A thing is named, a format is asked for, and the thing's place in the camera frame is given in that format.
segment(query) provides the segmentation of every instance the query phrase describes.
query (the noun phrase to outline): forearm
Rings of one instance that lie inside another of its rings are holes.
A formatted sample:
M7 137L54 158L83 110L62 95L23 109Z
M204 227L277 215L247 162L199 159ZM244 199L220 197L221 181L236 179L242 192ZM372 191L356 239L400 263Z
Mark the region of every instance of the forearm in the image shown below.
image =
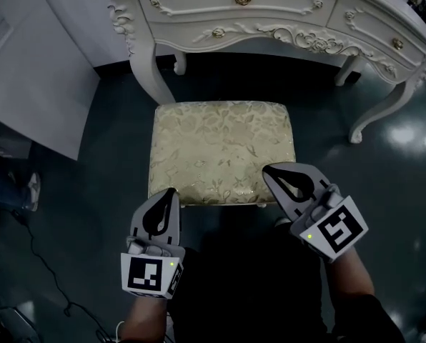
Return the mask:
M138 342L163 342L166 323L166 299L137 297L123 325L121 337Z
M335 262L326 264L327 281L334 306L339 300L364 294L375 294L369 272L353 247Z

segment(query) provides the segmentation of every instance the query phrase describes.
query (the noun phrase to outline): shoe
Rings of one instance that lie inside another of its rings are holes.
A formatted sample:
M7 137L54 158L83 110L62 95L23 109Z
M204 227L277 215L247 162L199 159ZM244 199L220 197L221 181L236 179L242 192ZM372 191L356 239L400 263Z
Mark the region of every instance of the shoe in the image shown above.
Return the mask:
M284 224L291 224L291 220L287 219L286 217L279 217L276 221L275 221L275 225L273 227L278 227L280 225L284 225Z
M39 208L39 197L40 197L40 176L38 173L33 173L29 183L27 184L30 189L30 205L26 208L29 211L35 212Z
M8 172L8 177L16 184L16 178L14 177L14 173L12 171Z

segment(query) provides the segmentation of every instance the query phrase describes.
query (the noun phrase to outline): carved floral molding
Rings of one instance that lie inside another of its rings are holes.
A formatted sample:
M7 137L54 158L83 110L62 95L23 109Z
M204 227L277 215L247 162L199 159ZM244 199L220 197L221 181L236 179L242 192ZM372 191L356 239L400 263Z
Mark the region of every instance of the carved floral molding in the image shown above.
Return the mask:
M416 83L415 83L415 89L418 88L423 81L426 81L426 68L424 70L422 70L422 73L421 73L420 77L416 81Z
M135 28L131 23L134 20L134 16L126 12L127 6L125 5L108 5L108 8L112 8L110 11L110 19L112 20L114 31L124 35L124 40L129 50L129 56L134 54Z
M361 56L379 65L384 72L392 78L397 78L397 70L394 65L387 63L384 56L375 56L373 52L365 51L361 46L352 43L344 43L335 36L323 31L304 31L297 25L271 24L263 26L255 24L252 27L242 23L233 26L221 26L214 29L206 29L201 35L192 40L198 43L206 39L220 39L227 33L239 34L265 34L284 43L291 44L301 49L321 54L344 54L346 56Z

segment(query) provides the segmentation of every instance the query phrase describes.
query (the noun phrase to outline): black sleeve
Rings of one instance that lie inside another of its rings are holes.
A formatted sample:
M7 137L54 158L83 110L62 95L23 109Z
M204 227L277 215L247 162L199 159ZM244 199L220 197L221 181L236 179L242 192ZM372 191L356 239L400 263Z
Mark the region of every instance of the black sleeve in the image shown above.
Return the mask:
M372 295L343 301L335 309L335 327L332 331L339 341L370 343L405 343L394 322Z

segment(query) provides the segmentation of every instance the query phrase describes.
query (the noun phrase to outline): white vanity table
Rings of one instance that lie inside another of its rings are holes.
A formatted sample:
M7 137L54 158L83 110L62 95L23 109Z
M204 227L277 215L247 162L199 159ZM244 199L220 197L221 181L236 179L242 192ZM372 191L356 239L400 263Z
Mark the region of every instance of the white vanity table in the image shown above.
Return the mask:
M174 70L180 75L186 52L215 51L253 37L348 56L335 77L339 86L365 59L396 87L355 122L352 143L361 142L369 123L407 103L426 77L426 25L403 0L111 1L110 16L115 31L125 36L132 71L159 104L174 97L157 69L156 44L177 50Z

